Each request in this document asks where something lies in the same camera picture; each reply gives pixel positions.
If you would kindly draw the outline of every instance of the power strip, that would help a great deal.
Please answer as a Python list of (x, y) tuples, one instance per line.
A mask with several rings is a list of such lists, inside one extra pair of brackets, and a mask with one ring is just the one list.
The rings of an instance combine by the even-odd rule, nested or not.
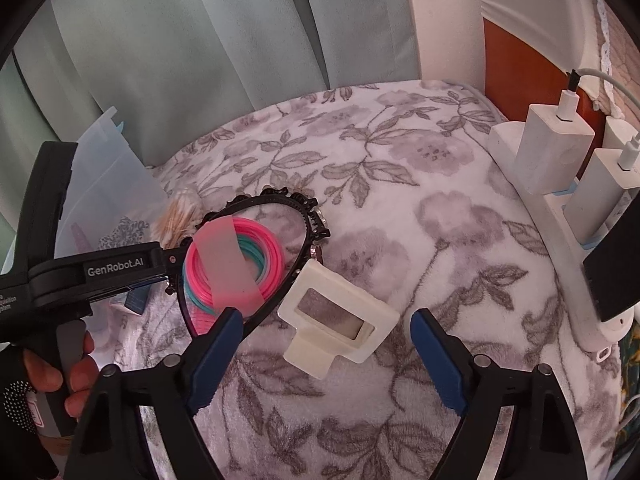
[[(520, 195), (542, 236), (562, 286), (564, 303), (578, 345), (587, 352), (596, 352), (596, 359), (601, 362), (609, 357), (611, 345), (621, 340), (631, 328), (634, 308), (606, 322), (598, 319), (582, 272), (582, 261), (593, 247), (582, 246), (575, 239), (562, 212), (572, 194), (530, 194), (513, 171), (524, 125), (519, 121), (496, 124), (489, 134), (489, 153)], [(606, 233), (607, 228), (602, 226), (595, 239), (601, 239)]]

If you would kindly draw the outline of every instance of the orange wood panel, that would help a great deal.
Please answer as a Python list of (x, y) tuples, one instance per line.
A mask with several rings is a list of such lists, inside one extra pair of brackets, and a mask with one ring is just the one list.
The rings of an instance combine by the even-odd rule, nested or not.
[[(567, 76), (537, 50), (489, 20), (484, 20), (486, 83), (484, 93), (510, 121), (524, 121), (532, 103), (557, 104)], [(596, 133), (583, 167), (594, 148), (602, 146), (606, 116), (593, 109), (578, 89), (578, 113)]]

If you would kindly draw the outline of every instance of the blue gripper pad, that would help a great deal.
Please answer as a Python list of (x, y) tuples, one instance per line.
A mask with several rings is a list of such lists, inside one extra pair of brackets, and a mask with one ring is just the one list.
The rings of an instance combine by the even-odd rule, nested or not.
[(410, 329), (411, 340), (414, 342), (424, 367), (427, 368), (442, 403), (462, 416), (466, 412), (462, 375), (420, 314), (420, 310), (411, 316)]
[(242, 314), (234, 309), (191, 374), (191, 395), (187, 400), (187, 408), (192, 415), (210, 405), (226, 368), (242, 342), (242, 329)]

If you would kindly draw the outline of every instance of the black glove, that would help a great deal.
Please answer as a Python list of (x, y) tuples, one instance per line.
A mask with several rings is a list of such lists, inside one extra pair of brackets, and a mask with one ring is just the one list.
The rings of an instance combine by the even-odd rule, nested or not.
[(23, 349), (9, 346), (0, 352), (0, 478), (50, 480), (58, 468), (42, 447), (27, 404), (32, 392), (24, 367)]

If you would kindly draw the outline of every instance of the white charger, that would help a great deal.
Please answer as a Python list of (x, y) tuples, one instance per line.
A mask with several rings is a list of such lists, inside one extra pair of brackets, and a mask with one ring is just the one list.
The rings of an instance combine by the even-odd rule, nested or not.
[[(628, 150), (626, 155), (625, 150), (610, 148), (593, 151), (587, 169), (564, 208), (564, 218), (581, 244), (593, 238), (627, 189), (640, 187), (640, 173), (633, 166), (633, 151)], [(622, 162), (631, 162), (630, 170), (620, 167), (623, 155)]]
[(528, 193), (564, 191), (574, 181), (595, 133), (577, 114), (579, 97), (563, 90), (555, 105), (532, 104), (513, 165)]

